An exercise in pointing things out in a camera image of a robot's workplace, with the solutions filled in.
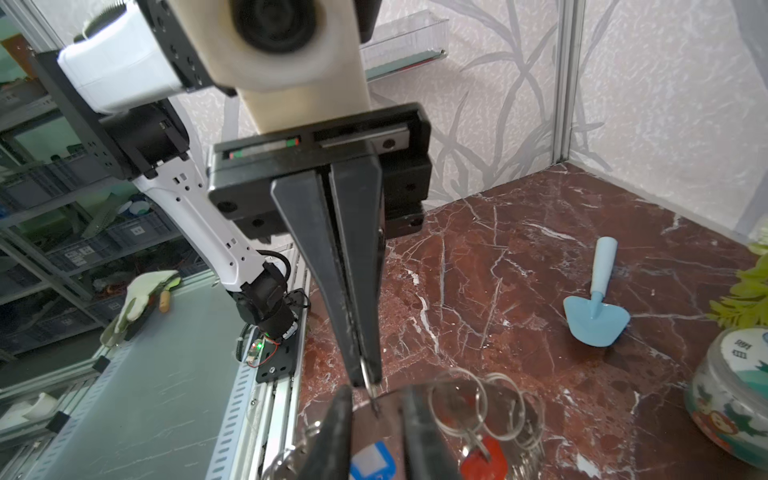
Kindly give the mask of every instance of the wallpaper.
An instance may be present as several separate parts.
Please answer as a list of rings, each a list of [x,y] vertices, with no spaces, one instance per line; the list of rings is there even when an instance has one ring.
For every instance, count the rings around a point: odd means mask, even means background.
[[[768,209],[767,8],[587,1],[571,158],[753,231]]]
[[[109,2],[34,0],[67,41]],[[379,24],[432,10],[449,18],[449,56],[370,84],[373,104],[420,102],[432,122],[435,163],[427,207],[467,197],[551,162],[556,0],[384,0]],[[178,96],[203,151],[222,138],[225,97],[215,89]],[[230,105],[224,137],[255,132]]]

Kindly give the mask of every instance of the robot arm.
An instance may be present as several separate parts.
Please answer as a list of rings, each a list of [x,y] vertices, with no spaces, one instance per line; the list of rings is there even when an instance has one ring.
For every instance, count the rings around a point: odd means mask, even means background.
[[[273,338],[293,332],[285,281],[247,239],[293,235],[353,386],[381,381],[384,240],[420,229],[432,169],[418,105],[369,111],[358,44],[379,2],[136,0],[36,58],[88,153],[158,203]],[[260,135],[190,161],[163,98],[211,85],[241,96]]]

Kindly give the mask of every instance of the screw hole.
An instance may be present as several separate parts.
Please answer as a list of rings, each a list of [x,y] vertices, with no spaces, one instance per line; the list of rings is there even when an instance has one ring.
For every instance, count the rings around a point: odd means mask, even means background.
[[[237,205],[233,202],[224,201],[224,202],[219,202],[219,204],[217,205],[217,208],[219,209],[220,212],[223,212],[225,214],[231,214],[232,212],[237,210]]]

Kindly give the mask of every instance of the transparent plastic shelf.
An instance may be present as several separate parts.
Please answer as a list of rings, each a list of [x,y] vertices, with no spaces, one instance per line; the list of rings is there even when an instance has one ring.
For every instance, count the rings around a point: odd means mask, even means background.
[[[368,81],[432,63],[448,55],[448,19],[429,10],[376,27],[360,48]]]

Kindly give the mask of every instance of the camera lens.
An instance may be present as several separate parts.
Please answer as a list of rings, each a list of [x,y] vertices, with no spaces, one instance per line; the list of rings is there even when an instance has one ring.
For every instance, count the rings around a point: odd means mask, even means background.
[[[315,33],[312,0],[233,0],[232,12],[243,39],[268,53],[296,51]]]

